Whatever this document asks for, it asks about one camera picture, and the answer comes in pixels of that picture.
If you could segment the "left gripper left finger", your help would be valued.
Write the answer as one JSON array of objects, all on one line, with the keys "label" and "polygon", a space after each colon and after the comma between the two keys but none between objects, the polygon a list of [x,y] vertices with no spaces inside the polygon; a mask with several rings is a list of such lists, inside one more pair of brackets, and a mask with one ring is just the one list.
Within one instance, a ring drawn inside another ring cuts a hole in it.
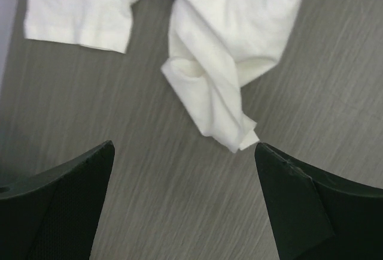
[{"label": "left gripper left finger", "polygon": [[114,156],[106,141],[1,187],[1,259],[89,259]]}]

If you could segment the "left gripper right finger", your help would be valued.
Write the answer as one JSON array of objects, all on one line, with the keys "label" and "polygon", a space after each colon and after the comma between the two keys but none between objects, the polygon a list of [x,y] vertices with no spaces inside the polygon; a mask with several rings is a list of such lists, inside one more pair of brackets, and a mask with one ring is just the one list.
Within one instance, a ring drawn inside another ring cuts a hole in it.
[{"label": "left gripper right finger", "polygon": [[254,157],[280,259],[382,259],[382,189],[266,143]]}]

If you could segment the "white robot-print t-shirt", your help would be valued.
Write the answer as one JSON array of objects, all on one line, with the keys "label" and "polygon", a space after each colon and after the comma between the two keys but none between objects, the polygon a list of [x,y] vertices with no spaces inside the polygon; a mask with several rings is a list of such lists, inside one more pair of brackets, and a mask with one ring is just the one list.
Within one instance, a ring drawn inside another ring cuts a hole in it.
[{"label": "white robot-print t-shirt", "polygon": [[[27,0],[27,39],[124,53],[139,0]],[[281,60],[302,0],[175,0],[162,73],[200,133],[231,152],[259,141],[241,88]]]}]

